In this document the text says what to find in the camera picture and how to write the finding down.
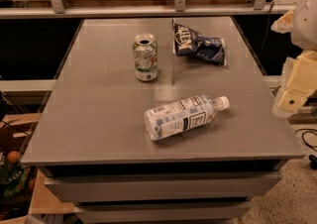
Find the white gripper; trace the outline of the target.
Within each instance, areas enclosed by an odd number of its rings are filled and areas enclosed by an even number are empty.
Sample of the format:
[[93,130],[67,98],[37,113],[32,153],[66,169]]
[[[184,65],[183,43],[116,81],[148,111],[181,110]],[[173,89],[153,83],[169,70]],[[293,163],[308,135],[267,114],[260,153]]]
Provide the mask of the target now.
[[288,57],[283,65],[281,86],[277,90],[272,113],[279,118],[296,114],[317,90],[317,0],[300,0],[273,22],[270,29],[285,34],[303,51],[297,58]]

